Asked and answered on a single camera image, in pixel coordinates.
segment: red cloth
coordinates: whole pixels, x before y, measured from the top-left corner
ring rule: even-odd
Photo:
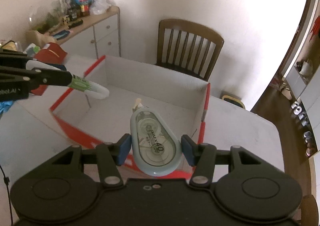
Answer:
[[[34,58],[43,63],[62,64],[66,55],[67,53],[58,44],[49,42]],[[31,90],[31,93],[41,96],[46,89],[47,85],[40,85],[37,89]]]
[[[319,33],[319,30],[320,30],[320,16],[317,17],[317,19],[315,20],[315,23],[313,24],[313,28],[310,32],[310,33],[312,33],[312,35],[311,35],[311,38],[309,41],[311,41],[313,36],[315,36]]]

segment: white cabinet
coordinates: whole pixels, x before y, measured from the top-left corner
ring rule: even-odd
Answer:
[[[61,48],[71,55],[76,54],[96,59],[97,54],[94,43],[93,27],[90,27],[63,43]]]
[[[301,94],[301,100],[304,107],[308,110],[320,96],[320,68],[316,70],[308,86]]]
[[[118,15],[113,15],[80,32],[61,45],[70,53],[91,59],[102,55],[119,57]]]
[[[114,30],[118,29],[118,15],[113,15],[94,26],[96,41],[106,37]]]
[[[285,78],[292,90],[294,97],[297,99],[306,87],[302,77],[298,73],[297,69],[293,66]]]
[[[111,55],[119,57],[119,34],[118,30],[113,31],[97,42],[98,57]]]

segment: blue cloth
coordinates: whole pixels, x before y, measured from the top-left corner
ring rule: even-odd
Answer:
[[[0,102],[0,114],[7,112],[9,108],[13,105],[14,101],[2,101]]]

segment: cabinet drawer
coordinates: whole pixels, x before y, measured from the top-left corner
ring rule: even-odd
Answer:
[[[296,70],[296,68],[294,66],[292,66],[291,70],[289,71],[289,73],[285,79],[287,80],[289,86],[291,88],[293,88],[297,82],[298,77],[299,77],[298,71]]]
[[[297,82],[291,88],[295,98],[299,98],[302,91],[306,88],[306,84],[304,83],[302,77],[299,75],[297,78]]]
[[[114,30],[108,36],[97,42],[98,57],[102,55],[112,55],[119,57],[119,33]]]
[[[313,130],[313,135],[314,135],[315,140],[316,140],[317,148],[319,148],[319,146],[320,146],[320,125],[316,126],[312,130]]]
[[[317,98],[316,102],[307,110],[308,118],[312,129],[320,123],[320,97]]]
[[[72,55],[96,59],[96,48],[93,38],[93,27],[90,27],[61,45],[61,48]]]
[[[94,32],[96,35],[96,41],[101,40],[108,34],[112,33],[115,29],[118,29],[118,15],[113,15],[108,19],[99,22],[94,26]]]

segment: cable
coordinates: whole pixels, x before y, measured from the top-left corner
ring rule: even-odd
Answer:
[[[13,226],[13,217],[12,217],[12,208],[11,208],[11,200],[10,200],[10,192],[9,192],[9,177],[6,177],[4,174],[4,171],[0,165],[0,169],[3,173],[3,181],[5,183],[5,185],[7,186],[7,193],[8,193],[8,200],[9,200],[9,208],[10,208],[10,218],[11,218],[11,226]]]

